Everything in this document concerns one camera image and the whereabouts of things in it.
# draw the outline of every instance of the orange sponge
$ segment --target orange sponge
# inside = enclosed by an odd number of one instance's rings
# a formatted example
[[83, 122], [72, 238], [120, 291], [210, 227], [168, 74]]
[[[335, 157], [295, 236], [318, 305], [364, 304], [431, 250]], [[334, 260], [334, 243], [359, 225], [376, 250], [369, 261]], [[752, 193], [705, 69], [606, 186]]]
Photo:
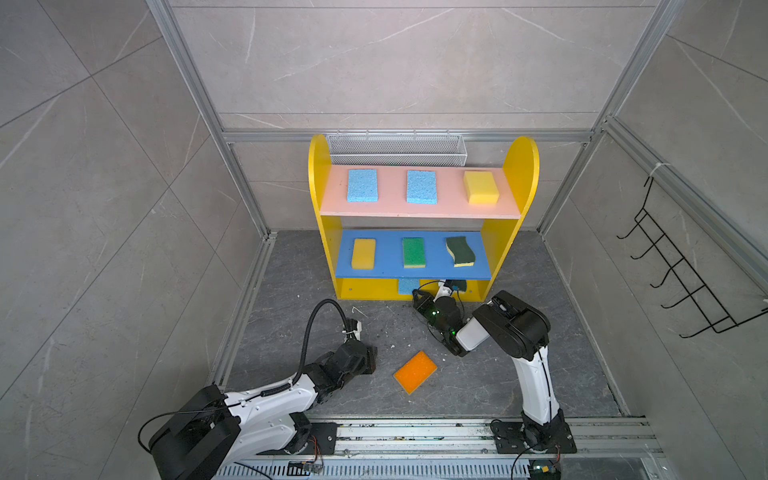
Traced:
[[400, 382], [400, 385], [410, 395], [436, 370], [437, 365], [427, 354], [419, 352], [395, 373], [395, 380]]

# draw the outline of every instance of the blue shelf board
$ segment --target blue shelf board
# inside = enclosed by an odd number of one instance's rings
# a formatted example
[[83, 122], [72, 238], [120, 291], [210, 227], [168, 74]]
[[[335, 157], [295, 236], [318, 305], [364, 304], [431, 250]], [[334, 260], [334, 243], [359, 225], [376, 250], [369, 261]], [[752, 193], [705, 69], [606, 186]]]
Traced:
[[[475, 252], [472, 266], [453, 266], [453, 258], [445, 247], [448, 237], [467, 237], [467, 244]], [[402, 265], [402, 239], [424, 239], [425, 268], [405, 268]], [[373, 270], [354, 270], [352, 250], [356, 238], [375, 238], [376, 257]], [[485, 255], [480, 232], [440, 232], [431, 230], [344, 230], [336, 265], [336, 278], [417, 278], [490, 280], [491, 268]]]

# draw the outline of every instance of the gray marble floor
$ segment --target gray marble floor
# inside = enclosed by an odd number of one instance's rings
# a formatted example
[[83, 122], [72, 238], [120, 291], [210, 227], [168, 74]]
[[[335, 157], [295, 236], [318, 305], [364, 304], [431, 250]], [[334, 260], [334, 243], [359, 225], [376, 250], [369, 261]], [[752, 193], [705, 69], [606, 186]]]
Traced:
[[[494, 290], [506, 289], [541, 309], [552, 324], [549, 362], [566, 416], [616, 416], [618, 407], [549, 255], [536, 232], [520, 232]], [[315, 304], [333, 297], [316, 231], [283, 231], [237, 353], [228, 390], [248, 389], [291, 376], [299, 362], [306, 320]], [[405, 302], [341, 302], [363, 322], [363, 341], [379, 348], [371, 376], [356, 377], [312, 410], [327, 415], [519, 415], [520, 385], [511, 360], [493, 342], [464, 358], [451, 355]], [[471, 312], [476, 304], [466, 304]], [[343, 341], [331, 306], [318, 313], [307, 361]], [[393, 374], [419, 350], [438, 366], [412, 395]]]

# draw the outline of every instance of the blue sponge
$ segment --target blue sponge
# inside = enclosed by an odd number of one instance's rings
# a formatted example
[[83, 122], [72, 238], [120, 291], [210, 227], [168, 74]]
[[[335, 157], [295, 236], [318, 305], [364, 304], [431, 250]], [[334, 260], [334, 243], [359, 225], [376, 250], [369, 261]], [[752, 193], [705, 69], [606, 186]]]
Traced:
[[346, 188], [346, 201], [379, 201], [379, 183], [376, 179], [376, 170], [362, 169], [349, 171], [349, 183]]
[[408, 203], [437, 204], [437, 180], [435, 172], [408, 170]]
[[400, 295], [411, 295], [413, 290], [419, 288], [418, 278], [401, 278], [397, 281], [397, 293]]

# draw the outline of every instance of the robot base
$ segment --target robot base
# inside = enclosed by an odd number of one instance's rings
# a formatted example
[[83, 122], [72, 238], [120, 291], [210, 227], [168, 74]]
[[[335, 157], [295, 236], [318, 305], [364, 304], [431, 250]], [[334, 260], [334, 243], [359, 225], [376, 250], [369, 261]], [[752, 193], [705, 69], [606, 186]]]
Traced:
[[[530, 438], [541, 438], [541, 432], [533, 432], [531, 430], [531, 421], [527, 422], [503, 422], [501, 420], [494, 420], [491, 422], [491, 431], [493, 432], [493, 439], [496, 443], [497, 453], [523, 453], [528, 451], [539, 453], [576, 453], [576, 443], [574, 442], [573, 435], [571, 434], [571, 427], [563, 420], [562, 410], [558, 412], [558, 415], [553, 419], [559, 420], [559, 425], [553, 425], [555, 428], [548, 429], [551, 434], [546, 435], [543, 441], [540, 441], [541, 445], [531, 445]], [[538, 425], [543, 429], [547, 429], [550, 425]]]

